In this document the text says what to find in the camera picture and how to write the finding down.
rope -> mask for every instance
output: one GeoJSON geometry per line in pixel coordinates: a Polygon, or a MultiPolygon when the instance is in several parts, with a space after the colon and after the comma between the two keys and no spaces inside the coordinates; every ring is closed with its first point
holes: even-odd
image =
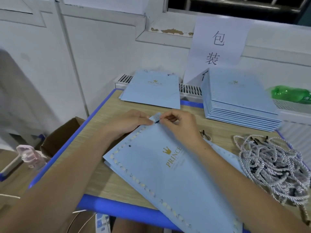
{"type": "Polygon", "coordinates": [[[239,160],[249,179],[284,204],[293,204],[300,209],[301,218],[310,224],[306,204],[309,199],[311,172],[302,161],[301,153],[294,149],[283,149],[280,145],[292,147],[279,137],[249,135],[233,137],[240,149],[239,160]],[[240,146],[237,139],[242,139],[240,146]]]}

person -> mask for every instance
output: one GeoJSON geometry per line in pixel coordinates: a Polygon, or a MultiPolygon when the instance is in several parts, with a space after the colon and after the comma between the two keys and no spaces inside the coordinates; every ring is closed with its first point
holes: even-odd
{"type": "MultiPolygon", "coordinates": [[[[139,125],[152,125],[148,118],[143,112],[130,110],[99,128],[25,193],[0,220],[0,232],[57,232],[76,208],[111,142],[139,125]]],[[[161,115],[160,123],[198,156],[236,215],[252,233],[311,232],[300,219],[218,155],[201,137],[193,114],[172,109],[161,115]]],[[[143,224],[117,219],[112,233],[139,233],[143,229],[143,224]]]]}

green bottle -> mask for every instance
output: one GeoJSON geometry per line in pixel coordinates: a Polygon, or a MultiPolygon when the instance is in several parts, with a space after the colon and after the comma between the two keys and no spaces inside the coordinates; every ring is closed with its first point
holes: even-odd
{"type": "Polygon", "coordinates": [[[307,89],[279,85],[269,88],[268,91],[271,91],[272,99],[311,104],[311,92],[307,89]]]}

gold crown logo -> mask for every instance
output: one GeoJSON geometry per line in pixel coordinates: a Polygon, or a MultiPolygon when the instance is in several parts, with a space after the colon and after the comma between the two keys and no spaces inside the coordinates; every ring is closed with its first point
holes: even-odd
{"type": "Polygon", "coordinates": [[[167,149],[163,148],[164,149],[163,153],[171,154],[172,151],[168,147],[166,148],[167,149]]]}

white radiator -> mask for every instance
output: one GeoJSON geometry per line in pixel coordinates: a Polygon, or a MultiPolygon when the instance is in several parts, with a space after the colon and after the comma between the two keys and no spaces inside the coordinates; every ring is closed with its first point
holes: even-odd
{"type": "MultiPolygon", "coordinates": [[[[115,88],[125,89],[133,76],[121,75],[115,78],[115,88]]],[[[200,87],[179,84],[180,98],[202,103],[200,87]]],[[[280,136],[301,152],[305,164],[311,168],[311,105],[289,101],[273,100],[280,109],[280,119],[284,121],[278,128],[280,136]]]]}

